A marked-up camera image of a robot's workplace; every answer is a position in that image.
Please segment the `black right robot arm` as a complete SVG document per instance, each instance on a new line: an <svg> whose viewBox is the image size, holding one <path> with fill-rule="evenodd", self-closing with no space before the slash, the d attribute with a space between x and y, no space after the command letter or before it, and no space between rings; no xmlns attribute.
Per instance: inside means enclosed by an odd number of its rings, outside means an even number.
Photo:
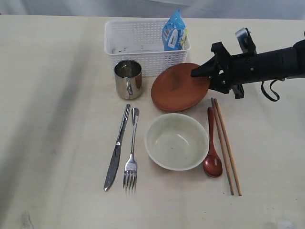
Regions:
<svg viewBox="0 0 305 229"><path fill-rule="evenodd" d="M244 97L245 83L283 81L305 76L305 42L264 53L246 52L231 55L222 42L212 44L214 56L191 71L191 77L206 77L209 88L228 94L232 90L236 99Z"/></svg>

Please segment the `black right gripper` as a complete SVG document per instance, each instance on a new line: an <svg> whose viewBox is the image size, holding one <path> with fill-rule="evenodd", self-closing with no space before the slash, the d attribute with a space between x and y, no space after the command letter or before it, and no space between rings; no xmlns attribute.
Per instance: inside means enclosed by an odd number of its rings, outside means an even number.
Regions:
<svg viewBox="0 0 305 229"><path fill-rule="evenodd" d="M191 70L191 77L209 77L209 89L228 94L233 90L236 99L244 98L246 75L250 72L250 58L256 54L253 42L242 42L242 54L231 55L222 42L212 44L214 57Z"/></svg>

